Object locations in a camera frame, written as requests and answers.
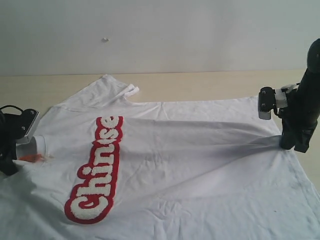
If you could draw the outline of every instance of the white wall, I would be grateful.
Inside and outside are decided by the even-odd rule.
[[[0,75],[304,68],[319,12],[319,0],[0,0]]]

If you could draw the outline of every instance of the red and white lettering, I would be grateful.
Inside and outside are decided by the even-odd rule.
[[[80,224],[103,220],[114,204],[119,168],[122,116],[99,117],[89,162],[78,169],[84,179],[75,185],[64,205],[68,219]]]

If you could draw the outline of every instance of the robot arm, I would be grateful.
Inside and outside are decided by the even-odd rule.
[[[320,38],[308,51],[307,69],[300,83],[260,90],[259,118],[270,120],[271,110],[282,119],[280,147],[306,153],[320,115]]]

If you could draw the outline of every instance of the t-shirt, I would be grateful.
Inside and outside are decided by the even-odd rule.
[[[320,198],[257,97],[133,103],[109,75],[52,107],[0,181],[0,239],[317,239]]]

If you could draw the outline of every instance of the t-shirt sleeve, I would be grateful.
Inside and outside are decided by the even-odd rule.
[[[90,109],[105,108],[118,98],[138,90],[132,84],[120,82],[111,75],[104,75],[55,107],[86,112]]]

